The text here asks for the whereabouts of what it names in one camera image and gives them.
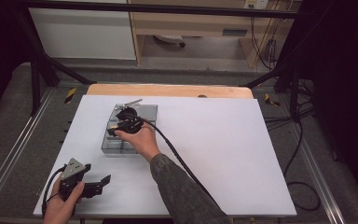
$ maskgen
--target white cabinet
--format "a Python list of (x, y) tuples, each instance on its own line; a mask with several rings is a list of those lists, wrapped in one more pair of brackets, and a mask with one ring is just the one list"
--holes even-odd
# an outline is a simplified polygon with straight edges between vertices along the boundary
[(44, 8), (30, 8), (30, 12), (43, 47), (53, 58), (135, 60), (128, 12)]

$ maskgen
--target black cord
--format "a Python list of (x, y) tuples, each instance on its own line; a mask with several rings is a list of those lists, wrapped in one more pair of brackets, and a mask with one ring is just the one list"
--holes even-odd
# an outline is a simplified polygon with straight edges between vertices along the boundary
[(55, 196), (59, 195), (60, 193), (56, 193), (54, 195), (51, 195), (47, 200), (46, 200), (46, 203), (48, 203), (52, 198), (54, 198)]
[[(301, 143), (302, 143), (302, 139), (303, 139), (303, 127), (302, 127), (302, 123), (301, 123), (301, 118), (304, 118), (306, 116), (308, 116), (312, 111), (313, 111), (313, 107), (310, 107), (310, 108), (307, 108), (307, 109), (304, 109), (303, 111), (300, 112), (300, 109), (302, 106), (306, 105), (306, 104), (309, 104), (311, 103), (311, 100), (307, 101), (306, 103), (303, 103), (301, 104), (298, 108), (297, 108), (297, 114), (299, 116), (299, 119), (298, 119), (298, 126), (300, 128), (300, 134), (299, 134), (299, 137), (298, 137), (298, 143), (297, 143), (297, 146), (296, 146), (296, 149), (295, 149), (295, 152), (293, 153), (292, 157), (290, 158), (289, 162), (286, 164), (286, 167), (283, 171), (283, 177), (286, 178), (286, 175), (287, 175), (287, 172), (293, 162), (293, 160), (295, 159), (299, 149), (300, 149), (300, 146), (301, 146)], [(287, 123), (290, 123), (292, 121), (294, 121), (294, 118), (293, 117), (283, 117), (283, 118), (265, 118), (265, 119), (268, 119), (266, 120), (266, 123), (269, 123), (269, 122), (275, 122), (275, 124), (281, 124), (280, 126), (278, 127), (274, 127), (273, 129), (268, 129), (269, 131), (271, 130), (274, 130), (276, 128), (279, 128), (279, 127), (282, 127), (283, 125), (287, 124)], [(312, 212), (312, 211), (316, 211), (319, 209), (319, 207), (321, 206), (321, 199), (319, 198), (319, 195), (318, 195), (318, 192), (309, 184), (307, 183), (304, 183), (304, 182), (299, 182), (299, 181), (294, 181), (294, 182), (289, 182), (287, 183), (287, 186), (292, 186), (292, 185), (303, 185), (303, 186), (306, 186), (308, 187), (310, 190), (312, 190), (312, 192), (316, 195), (317, 197), (317, 204), (312, 207), (312, 208), (307, 208), (305, 206), (302, 206), (296, 202), (293, 202), (293, 204), (302, 209), (302, 210), (305, 210), (305, 211), (309, 211), (309, 212)]]
[(196, 176), (193, 174), (193, 172), (191, 172), (190, 168), (188, 168), (188, 166), (186, 165), (185, 161), (182, 159), (182, 157), (176, 151), (176, 149), (173, 146), (173, 144), (170, 142), (170, 140), (168, 140), (167, 137), (165, 137), (165, 135), (159, 130), (159, 128), (156, 127), (156, 125), (154, 125), (152, 122), (148, 121), (147, 119), (143, 119), (141, 117), (137, 117), (137, 119), (140, 119), (143, 122), (149, 124), (150, 126), (152, 126), (159, 133), (159, 135), (161, 135), (161, 137), (167, 143), (168, 147), (170, 147), (170, 149), (173, 152), (173, 154), (175, 155), (176, 159), (179, 160), (179, 162), (182, 164), (182, 166), (185, 168), (185, 170), (190, 175), (190, 177), (194, 180), (194, 182), (196, 182), (196, 184), (200, 186), (200, 188), (214, 201), (214, 203), (216, 203), (216, 205), (219, 206), (217, 204), (217, 202), (214, 200), (214, 198), (212, 197), (212, 195), (208, 192), (208, 190), (201, 184), (201, 182), (196, 178)]
[(318, 192), (316, 192), (316, 189), (314, 189), (311, 185), (307, 184), (307, 183), (304, 183), (304, 182), (299, 182), (299, 181), (294, 181), (294, 182), (289, 182), (287, 183), (287, 187), (291, 186), (291, 185), (304, 185), (306, 187), (308, 187), (310, 190), (312, 190), (312, 192), (316, 195), (317, 197), (317, 204), (312, 207), (312, 208), (307, 208), (307, 207), (304, 207), (302, 205), (299, 205), (298, 203), (296, 203), (295, 201), (293, 201), (293, 204), (298, 207), (298, 208), (301, 208), (302, 210), (304, 211), (308, 211), (308, 212), (314, 212), (316, 210), (319, 209), (319, 207), (321, 206), (321, 199), (319, 198), (319, 195), (318, 195)]
[(48, 181), (48, 185), (46, 186), (46, 189), (45, 189), (45, 194), (43, 196), (43, 202), (42, 202), (42, 217), (45, 217), (45, 214), (46, 214), (46, 209), (48, 209), (48, 201), (55, 195), (51, 196), (49, 199), (48, 199), (48, 190), (50, 189), (50, 186), (51, 186), (51, 182), (54, 180), (54, 177), (65, 170), (65, 167), (66, 165), (64, 165), (62, 168), (58, 169), (56, 172), (54, 172), (54, 174), (51, 176), (50, 180)]

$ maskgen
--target hand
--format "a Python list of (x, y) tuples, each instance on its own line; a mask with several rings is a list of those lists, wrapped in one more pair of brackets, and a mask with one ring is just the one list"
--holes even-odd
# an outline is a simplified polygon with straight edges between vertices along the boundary
[(144, 123), (138, 133), (115, 131), (115, 134), (121, 140), (129, 142), (135, 147), (135, 150), (144, 156), (149, 163), (152, 161), (153, 157), (161, 153), (157, 146), (155, 131), (147, 123)]
[(51, 191), (51, 196), (53, 197), (48, 201), (48, 209), (43, 220), (44, 224), (66, 224), (72, 215), (77, 200), (83, 192), (84, 182), (80, 182), (72, 190), (66, 202), (64, 202), (59, 194), (60, 182), (61, 179), (58, 178), (54, 183), (53, 190)]

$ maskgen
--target white table surface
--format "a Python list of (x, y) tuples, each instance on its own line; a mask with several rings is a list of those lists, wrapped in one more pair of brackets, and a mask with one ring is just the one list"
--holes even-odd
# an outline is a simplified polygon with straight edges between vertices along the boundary
[[(102, 195), (76, 206), (77, 215), (169, 215), (144, 158), (111, 158), (101, 150), (114, 106), (141, 98), (143, 105), (158, 105), (157, 126), (229, 216), (296, 215), (257, 100), (95, 95), (83, 96), (50, 174), (75, 158), (91, 163), (85, 182), (112, 175)], [(161, 152), (179, 164), (157, 136)], [(37, 216), (42, 198), (34, 210)]]

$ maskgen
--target gray sleeve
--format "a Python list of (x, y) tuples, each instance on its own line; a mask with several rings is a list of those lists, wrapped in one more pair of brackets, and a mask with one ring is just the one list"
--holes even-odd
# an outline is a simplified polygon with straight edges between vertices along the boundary
[(200, 186), (166, 155), (155, 156), (150, 170), (174, 223), (231, 223)]

